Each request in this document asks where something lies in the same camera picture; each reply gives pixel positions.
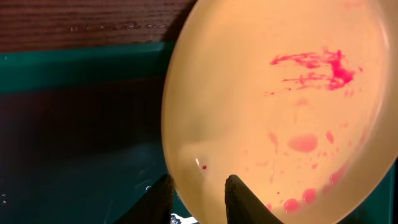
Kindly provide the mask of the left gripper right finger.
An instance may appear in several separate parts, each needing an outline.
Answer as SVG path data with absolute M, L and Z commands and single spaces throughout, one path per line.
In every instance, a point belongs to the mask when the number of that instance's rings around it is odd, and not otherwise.
M 227 224 L 282 224 L 237 175 L 224 186 Z

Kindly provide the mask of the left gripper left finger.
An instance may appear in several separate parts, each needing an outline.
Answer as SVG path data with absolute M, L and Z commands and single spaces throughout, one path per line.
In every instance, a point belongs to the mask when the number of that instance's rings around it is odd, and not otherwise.
M 174 180 L 164 174 L 114 224 L 169 224 L 173 197 Z

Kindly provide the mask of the yellow-green round plate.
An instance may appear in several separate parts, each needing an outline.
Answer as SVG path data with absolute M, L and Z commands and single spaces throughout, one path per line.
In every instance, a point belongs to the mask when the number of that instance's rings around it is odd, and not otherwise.
M 200 223 L 226 223 L 232 174 L 284 223 L 340 221 L 397 157 L 397 2 L 197 1 L 162 144 Z

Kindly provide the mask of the teal plastic tray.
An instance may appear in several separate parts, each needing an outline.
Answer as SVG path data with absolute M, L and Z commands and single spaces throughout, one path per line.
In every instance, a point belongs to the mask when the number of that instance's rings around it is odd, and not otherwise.
M 166 173 L 173 47 L 1 54 L 2 223 L 112 223 Z

